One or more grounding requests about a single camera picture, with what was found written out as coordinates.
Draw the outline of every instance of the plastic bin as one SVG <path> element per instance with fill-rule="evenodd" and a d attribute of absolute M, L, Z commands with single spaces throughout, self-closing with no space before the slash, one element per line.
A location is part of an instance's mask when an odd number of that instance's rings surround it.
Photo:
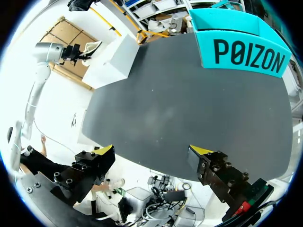
<path fill-rule="evenodd" d="M 156 7 L 154 7 L 152 3 L 145 4 L 134 11 L 134 13 L 140 18 L 147 17 L 155 12 Z"/>
<path fill-rule="evenodd" d="M 204 68 L 282 77 L 291 51 L 265 21 L 237 10 L 207 8 L 189 13 Z"/>
<path fill-rule="evenodd" d="M 177 6 L 175 0 L 160 0 L 153 3 L 159 10 L 166 10 Z"/>

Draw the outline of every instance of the person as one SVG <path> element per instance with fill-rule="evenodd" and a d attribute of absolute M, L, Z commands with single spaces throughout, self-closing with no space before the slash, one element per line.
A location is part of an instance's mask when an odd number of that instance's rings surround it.
<path fill-rule="evenodd" d="M 13 128 L 11 127 L 7 134 L 7 140 L 10 141 L 10 137 L 12 135 Z M 47 151 L 46 151 L 46 137 L 41 135 L 41 144 L 42 150 L 39 152 L 35 149 L 32 150 L 30 155 L 26 155 L 22 153 L 24 148 L 21 148 L 21 157 L 20 157 L 20 169 L 23 173 L 32 173 L 34 175 L 38 174 L 38 172 L 42 173 L 46 176 L 49 180 L 54 182 L 53 174 L 56 172 L 62 172 L 67 169 L 69 166 L 61 165 L 55 163 L 47 158 Z M 122 178 L 114 183 L 110 182 L 102 183 L 101 185 L 93 185 L 91 191 L 92 192 L 107 192 L 113 191 L 120 187 L 123 187 L 125 184 L 125 180 Z"/>

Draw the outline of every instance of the gray table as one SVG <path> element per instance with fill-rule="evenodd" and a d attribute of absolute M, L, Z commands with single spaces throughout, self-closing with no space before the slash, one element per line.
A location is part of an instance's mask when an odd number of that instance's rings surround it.
<path fill-rule="evenodd" d="M 202 68 L 194 34 L 141 46 L 128 79 L 94 92 L 82 132 L 133 162 L 195 181 L 189 144 L 221 150 L 250 181 L 281 176 L 292 148 L 283 80 Z"/>

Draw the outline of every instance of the shelf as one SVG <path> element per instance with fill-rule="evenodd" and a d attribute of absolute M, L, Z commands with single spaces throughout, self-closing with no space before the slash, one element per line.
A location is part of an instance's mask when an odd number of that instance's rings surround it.
<path fill-rule="evenodd" d="M 141 21 L 141 20 L 144 20 L 144 19 L 146 19 L 146 18 L 155 16 L 155 15 L 157 15 L 157 14 L 164 13 L 164 12 L 166 12 L 166 11 L 173 10 L 173 9 L 183 8 L 183 7 L 185 7 L 185 4 L 177 5 L 177 6 L 174 6 L 174 7 L 172 7 L 172 8 L 165 9 L 165 10 L 157 10 L 155 13 L 150 14 L 150 15 L 148 15 L 147 17 L 139 18 L 138 20 Z"/>
<path fill-rule="evenodd" d="M 144 2 L 144 1 L 146 1 L 146 0 L 139 0 L 139 1 L 135 2 L 135 3 L 133 3 L 132 5 L 128 6 L 127 8 L 130 9 L 131 7 L 134 7 L 134 6 L 136 6 L 139 3 Z"/>
<path fill-rule="evenodd" d="M 189 0 L 190 3 L 217 3 L 219 0 Z"/>

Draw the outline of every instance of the white robotic arm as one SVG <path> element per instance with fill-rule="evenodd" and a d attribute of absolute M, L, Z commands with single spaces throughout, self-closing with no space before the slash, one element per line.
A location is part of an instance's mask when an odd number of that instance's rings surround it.
<path fill-rule="evenodd" d="M 25 117 L 23 121 L 16 121 L 12 127 L 12 131 L 9 133 L 8 150 L 1 152 L 6 168 L 11 175 L 18 174 L 21 154 L 29 155 L 31 152 L 30 147 L 27 148 L 27 146 L 32 135 L 36 107 L 42 89 L 51 74 L 48 63 L 57 63 L 60 59 L 74 61 L 76 63 L 79 59 L 89 59 L 94 53 L 94 51 L 88 54 L 82 53 L 79 51 L 79 47 L 80 45 L 75 44 L 74 46 L 64 48 L 62 44 L 55 43 L 37 43 L 35 46 L 34 56 L 37 59 L 36 79 L 29 94 Z"/>

